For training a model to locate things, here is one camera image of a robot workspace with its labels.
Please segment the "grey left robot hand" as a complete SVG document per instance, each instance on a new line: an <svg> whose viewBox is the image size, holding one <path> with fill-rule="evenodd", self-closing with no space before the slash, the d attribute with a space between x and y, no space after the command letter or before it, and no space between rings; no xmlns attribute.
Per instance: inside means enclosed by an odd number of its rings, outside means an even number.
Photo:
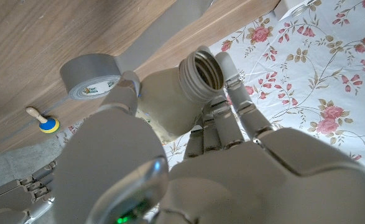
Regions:
<svg viewBox="0 0 365 224"><path fill-rule="evenodd" d="M55 170L57 223L365 223L365 168L318 139L275 129L251 101L226 53L199 51L181 70L185 93L215 99L210 136L169 167L153 129L136 116L143 89L123 73L70 139Z"/></svg>

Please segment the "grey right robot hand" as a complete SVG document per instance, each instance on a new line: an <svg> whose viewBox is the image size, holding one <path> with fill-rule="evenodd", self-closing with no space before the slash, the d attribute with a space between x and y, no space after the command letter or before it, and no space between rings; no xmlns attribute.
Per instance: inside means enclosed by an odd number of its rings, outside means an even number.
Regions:
<svg viewBox="0 0 365 224"><path fill-rule="evenodd" d="M0 223L33 223L52 207L56 166L52 161L23 179L0 186Z"/></svg>

